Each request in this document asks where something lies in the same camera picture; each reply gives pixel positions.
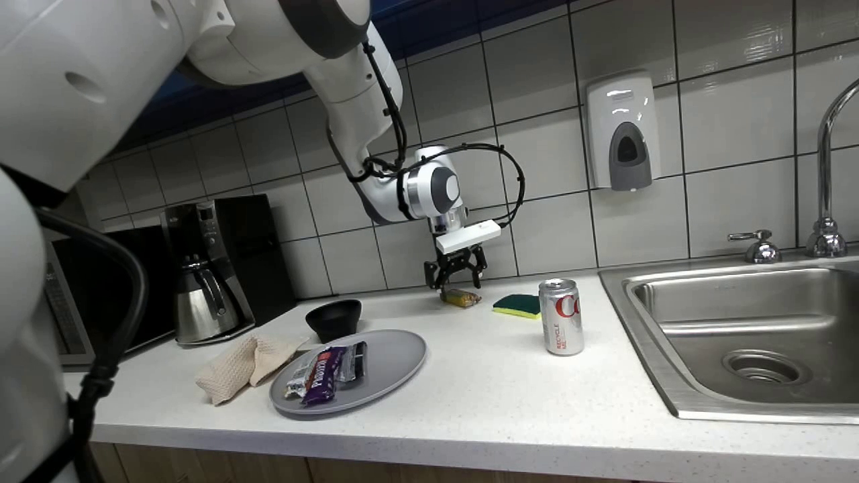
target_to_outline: white countertop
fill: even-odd
[[[536,281],[492,285],[476,308],[442,305],[434,292],[360,298],[360,331],[413,331],[429,360],[399,391],[323,422],[278,416],[272,384],[206,406],[193,378],[227,344],[170,340],[124,363],[95,439],[635,481],[859,481],[859,427],[673,419],[599,280],[578,285],[589,344],[578,356],[550,356],[540,321],[492,311]],[[311,340],[303,316],[313,305],[254,332]]]

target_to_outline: coffee maker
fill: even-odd
[[[167,237],[183,268],[179,347],[234,337],[297,302],[266,195],[170,207]]]

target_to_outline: small bowl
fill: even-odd
[[[305,313],[305,325],[320,336],[323,344],[351,336],[360,319],[360,300],[335,300]]]

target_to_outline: sink basin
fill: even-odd
[[[601,281],[680,419],[859,423],[859,258]]]

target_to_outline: aluminum can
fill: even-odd
[[[540,281],[540,313],[548,353],[572,356],[584,348],[580,289],[572,280]]]

